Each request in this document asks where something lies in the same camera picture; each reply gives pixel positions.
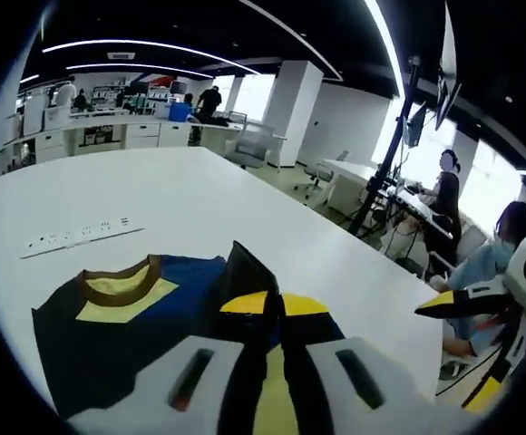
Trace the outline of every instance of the black pole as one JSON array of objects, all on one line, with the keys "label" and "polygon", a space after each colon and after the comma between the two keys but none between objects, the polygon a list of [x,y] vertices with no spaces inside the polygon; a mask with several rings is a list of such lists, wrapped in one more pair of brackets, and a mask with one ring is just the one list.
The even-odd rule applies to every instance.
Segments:
[{"label": "black pole", "polygon": [[356,235],[362,227],[362,224],[364,224],[365,217],[370,211],[372,204],[374,204],[378,190],[382,188],[385,177],[392,167],[394,155],[396,150],[398,150],[398,145],[400,144],[400,139],[402,138],[404,132],[404,119],[407,119],[410,115],[410,108],[414,102],[414,93],[416,91],[416,87],[418,86],[419,77],[420,59],[418,57],[414,57],[412,60],[412,71],[410,71],[410,84],[408,87],[408,93],[406,94],[406,99],[404,100],[404,106],[402,106],[400,116],[396,120],[396,130],[394,131],[394,136],[390,142],[390,147],[388,147],[388,152],[384,157],[382,165],[380,165],[380,169],[368,182],[368,196],[366,197],[364,204],[362,204],[362,207],[358,210],[356,217],[354,217],[349,229],[347,230],[353,235]]}]

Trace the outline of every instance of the man in black shirt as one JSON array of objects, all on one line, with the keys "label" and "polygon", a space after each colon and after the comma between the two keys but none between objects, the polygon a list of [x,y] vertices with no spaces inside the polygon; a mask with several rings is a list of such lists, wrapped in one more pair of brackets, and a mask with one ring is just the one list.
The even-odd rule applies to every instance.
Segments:
[{"label": "man in black shirt", "polygon": [[219,93],[219,86],[213,86],[212,88],[203,92],[199,97],[197,107],[200,106],[200,102],[203,102],[199,111],[199,118],[202,121],[210,118],[217,109],[217,106],[219,106],[219,104],[222,102],[222,98]]},{"label": "man in black shirt", "polygon": [[80,94],[75,97],[75,100],[73,100],[73,107],[75,107],[78,111],[84,111],[87,105],[88,101],[86,101],[85,95],[83,95],[83,89],[81,89]]}]

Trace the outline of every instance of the window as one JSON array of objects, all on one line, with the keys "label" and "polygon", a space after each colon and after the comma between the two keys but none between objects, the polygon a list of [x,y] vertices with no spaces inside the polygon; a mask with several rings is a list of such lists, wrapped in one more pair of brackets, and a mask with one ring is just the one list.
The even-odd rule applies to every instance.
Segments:
[{"label": "window", "polygon": [[243,77],[233,111],[246,113],[251,120],[263,121],[274,81],[275,74],[252,74]]},{"label": "window", "polygon": [[492,234],[497,219],[521,193],[521,176],[497,151],[479,141],[459,209],[480,229]]},{"label": "window", "polygon": [[[374,163],[382,163],[382,161],[384,161],[384,157],[394,136],[396,118],[402,110],[402,105],[403,101],[400,99],[394,99],[390,103],[380,137],[378,138],[374,154],[372,155],[372,161]],[[410,116],[414,115],[420,107],[421,106],[414,104],[410,110]],[[399,146],[393,160],[394,167],[400,163],[402,154],[402,159],[404,160],[401,171],[402,177],[413,181],[420,181],[427,189],[434,187],[436,178],[441,171],[439,165],[441,154],[444,150],[453,147],[454,135],[456,134],[456,125],[452,121],[444,120],[438,131],[434,129],[435,125],[433,112],[427,111],[424,118],[423,133],[418,146],[411,150],[406,147],[402,150],[401,146]]]},{"label": "window", "polygon": [[218,111],[225,111],[227,108],[227,101],[229,100],[230,87],[233,85],[234,75],[220,75],[215,77],[212,81],[213,86],[219,86],[220,98],[222,99]]}]

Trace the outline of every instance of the brown collar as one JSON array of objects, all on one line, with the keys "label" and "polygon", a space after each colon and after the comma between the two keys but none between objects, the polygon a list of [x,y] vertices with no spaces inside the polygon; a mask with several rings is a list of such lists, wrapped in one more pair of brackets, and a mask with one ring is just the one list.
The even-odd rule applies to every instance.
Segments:
[{"label": "brown collar", "polygon": [[[136,275],[145,266],[148,273],[133,290],[119,295],[106,295],[92,288],[87,280],[96,278],[125,279]],[[78,276],[78,288],[88,301],[99,306],[127,306],[142,299],[161,277],[161,256],[147,256],[140,263],[119,272],[90,272],[83,270]]]}]

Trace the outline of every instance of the yellow fabric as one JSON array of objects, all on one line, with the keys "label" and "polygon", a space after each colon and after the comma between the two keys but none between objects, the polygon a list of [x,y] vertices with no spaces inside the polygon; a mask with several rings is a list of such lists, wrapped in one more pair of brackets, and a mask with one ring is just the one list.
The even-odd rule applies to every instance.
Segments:
[{"label": "yellow fabric", "polygon": [[311,297],[284,293],[283,302],[286,315],[327,313],[327,307]]},{"label": "yellow fabric", "polygon": [[255,411],[254,435],[297,435],[296,410],[283,371],[283,350],[275,347],[267,354],[267,379]]},{"label": "yellow fabric", "polygon": [[472,412],[483,412],[492,403],[499,389],[501,383],[494,378],[489,378],[481,390],[474,396],[465,409]]},{"label": "yellow fabric", "polygon": [[258,292],[251,295],[239,296],[227,302],[220,309],[223,313],[250,313],[263,314],[267,292]]},{"label": "yellow fabric", "polygon": [[[132,290],[137,284],[139,284],[145,276],[145,274],[142,274],[140,278],[139,273],[123,280],[113,278],[93,279],[92,281],[88,281],[88,284],[99,292],[107,295],[116,295],[120,292],[128,291],[128,289]],[[140,278],[140,281],[136,282],[136,280],[133,279],[135,277],[137,279]],[[177,287],[178,285],[160,278],[152,286],[148,294],[133,304],[127,306],[99,306],[88,301],[82,311],[77,315],[76,319],[85,322],[126,324],[148,307],[160,301],[164,296]]]},{"label": "yellow fabric", "polygon": [[420,305],[418,308],[430,308],[431,306],[450,305],[450,304],[454,304],[454,293],[444,292],[444,293],[440,293],[432,301],[428,301],[426,304]]},{"label": "yellow fabric", "polygon": [[86,282],[98,293],[118,295],[136,288],[148,274],[148,269],[150,266],[145,266],[130,278],[95,278],[88,279]]}]

